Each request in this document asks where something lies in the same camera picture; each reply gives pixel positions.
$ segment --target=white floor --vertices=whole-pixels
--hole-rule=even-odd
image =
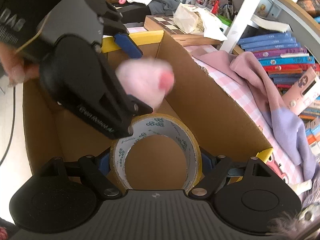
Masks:
[[[8,155],[0,167],[0,217],[12,222],[9,202],[13,194],[31,177],[27,158],[22,116],[23,85],[16,87],[16,119]],[[13,88],[0,91],[0,159],[7,148],[13,113]]]

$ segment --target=packing tape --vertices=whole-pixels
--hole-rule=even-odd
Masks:
[[[125,159],[131,147],[151,135],[173,139],[182,149],[187,162],[187,176],[182,189],[188,193],[198,184],[202,173],[199,145],[191,131],[178,119],[166,114],[146,114],[132,120],[133,135],[115,140],[110,149],[110,167],[124,189],[132,189],[125,174]]]

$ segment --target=lavender fabric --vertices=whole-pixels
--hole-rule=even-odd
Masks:
[[[302,166],[304,180],[319,176],[320,167],[308,145],[303,121],[286,107],[277,88],[251,52],[235,56],[225,51],[207,53],[204,49],[197,49],[191,54],[240,85],[245,82],[279,145],[294,165]]]

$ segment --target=pink pom-pom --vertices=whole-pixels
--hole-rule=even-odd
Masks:
[[[116,70],[124,91],[142,102],[158,108],[174,84],[174,74],[169,63],[159,59],[130,59]]]
[[[119,4],[125,4],[127,0],[119,0],[118,3]]]
[[[0,227],[0,240],[7,240],[7,239],[8,239],[7,230],[5,230],[5,228]]]

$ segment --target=pink checkered fabric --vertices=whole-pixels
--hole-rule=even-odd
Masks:
[[[147,32],[144,27],[132,27],[128,28],[129,33],[140,33],[140,32]]]
[[[187,46],[184,47],[187,51],[191,52],[193,50],[203,48],[207,52],[216,51],[211,45],[201,45],[201,46]],[[266,120],[262,116],[260,110],[258,109],[252,93],[248,86],[240,86],[232,78],[228,77],[224,73],[216,70],[215,68],[203,63],[202,61],[192,57],[193,60],[201,67],[205,67],[209,73],[209,76],[214,79],[214,81],[229,95],[234,101],[236,101],[239,106],[242,107],[244,111],[250,116],[250,118],[262,129],[263,135],[267,138],[273,147],[273,154],[276,163],[280,163],[280,170],[287,174],[289,183],[295,184],[303,182],[302,169],[299,166],[295,166],[291,160],[288,158],[287,154],[279,146],[278,142],[273,136],[273,132],[267,124]]]

